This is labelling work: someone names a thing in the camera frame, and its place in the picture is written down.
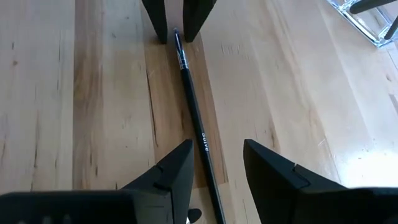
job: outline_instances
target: clear plastic object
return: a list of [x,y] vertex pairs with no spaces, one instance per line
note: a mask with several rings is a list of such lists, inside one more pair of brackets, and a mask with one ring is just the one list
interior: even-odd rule
[[390,29],[392,22],[398,16],[398,1],[352,14],[349,8],[359,0],[327,0],[342,16],[364,34],[376,47],[382,47],[398,40],[398,32],[391,39],[384,36]]

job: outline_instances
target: black clamp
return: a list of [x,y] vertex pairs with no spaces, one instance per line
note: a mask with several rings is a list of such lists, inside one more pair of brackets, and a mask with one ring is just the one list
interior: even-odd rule
[[[164,0],[142,0],[150,21],[162,44],[167,42],[167,20]],[[184,0],[183,28],[185,41],[192,42],[199,33],[216,0]]]

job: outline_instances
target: black paintbrush handle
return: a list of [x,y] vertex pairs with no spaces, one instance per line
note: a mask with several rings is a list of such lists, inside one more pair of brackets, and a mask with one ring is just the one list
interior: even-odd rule
[[192,118],[193,128],[195,130],[195,136],[199,146],[201,161],[205,170],[206,182],[209,188],[211,203],[213,204],[213,208],[215,211],[216,221],[217,224],[226,224],[223,213],[223,206],[221,204],[220,194],[218,193],[217,182],[213,172],[213,164],[211,163],[210,149],[207,142],[205,130],[203,128],[203,123],[201,121],[198,102],[189,69],[181,69],[181,78],[184,85],[185,97],[187,99],[189,111]]
[[353,4],[350,9],[349,12],[352,14],[358,14],[370,9],[373,9],[375,7],[379,7],[385,4],[389,4],[392,3],[396,0],[362,0],[359,1],[355,4]]
[[396,17],[394,22],[391,24],[391,27],[387,31],[386,35],[384,36],[384,39],[386,39],[386,40],[391,39],[391,37],[395,34],[397,29],[398,29],[398,17]]

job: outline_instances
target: wooden table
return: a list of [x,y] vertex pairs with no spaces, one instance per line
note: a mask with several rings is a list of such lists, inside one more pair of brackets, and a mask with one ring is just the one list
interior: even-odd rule
[[[171,35],[182,2],[166,5]],[[326,1],[219,0],[185,48],[228,223],[259,223],[246,138],[347,187],[398,186],[396,45]],[[139,0],[0,2],[0,193],[118,189],[192,137],[174,43]],[[213,223],[197,155],[192,206]]]

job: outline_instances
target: wood grain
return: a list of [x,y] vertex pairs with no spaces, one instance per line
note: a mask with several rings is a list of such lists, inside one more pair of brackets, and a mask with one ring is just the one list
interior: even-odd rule
[[[167,45],[140,1],[0,2],[0,193],[118,189],[194,138],[182,1],[165,3]],[[398,186],[398,44],[326,1],[219,0],[184,47],[228,223],[259,223],[246,138],[347,187]],[[215,223],[195,153],[191,207]]]
[[118,189],[155,164],[139,7],[76,4],[76,189]]
[[[178,15],[182,15],[181,2],[166,2],[166,15],[169,27],[167,45],[160,45],[156,40],[155,31],[142,7],[144,14],[144,39],[146,70],[152,103],[154,121],[155,158],[161,160],[175,146],[185,139],[195,141],[195,187],[206,185],[192,121],[180,77],[180,67],[174,46],[173,28],[182,27]],[[185,45],[195,91],[198,99],[203,125],[208,136],[211,158],[216,181],[223,184],[228,181],[221,150],[220,135],[207,74],[207,66],[203,54],[200,35],[189,45]]]
[[72,188],[73,13],[0,3],[0,193]]

